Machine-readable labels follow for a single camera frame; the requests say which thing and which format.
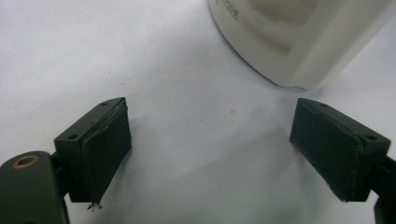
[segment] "screw hole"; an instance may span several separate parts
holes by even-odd
[[[68,136],[67,139],[73,140],[73,139],[76,139],[77,137],[78,137],[78,134],[73,133],[72,135]]]
[[[376,137],[374,137],[374,136],[372,136],[372,135],[367,135],[366,138],[367,138],[368,140],[372,140],[372,141],[375,141],[375,140],[376,140]]]
[[[12,163],[12,168],[14,168],[14,169],[25,168],[25,167],[35,164],[37,161],[38,161],[37,155],[25,156],[25,157],[19,158],[18,160],[14,161],[14,163]]]

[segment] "white cylindrical container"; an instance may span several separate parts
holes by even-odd
[[[337,76],[396,14],[396,0],[209,0],[235,50],[282,87]]]

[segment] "white table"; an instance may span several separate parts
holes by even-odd
[[[304,97],[396,140],[396,19],[327,86],[280,88],[227,44],[206,0],[0,2],[0,163],[125,96],[133,134],[103,208],[72,223],[374,223],[289,143]],[[396,148],[389,155],[396,158]]]

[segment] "brass insert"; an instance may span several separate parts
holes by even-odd
[[[24,156],[22,158],[19,158],[15,160],[12,163],[12,168],[14,169],[22,169],[28,166],[31,166],[35,164],[38,161],[38,156],[37,155],[29,155],[29,156]]]

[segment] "white bottle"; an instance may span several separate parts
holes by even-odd
[[[235,50],[282,87],[337,76],[396,14],[396,0],[209,0]]]

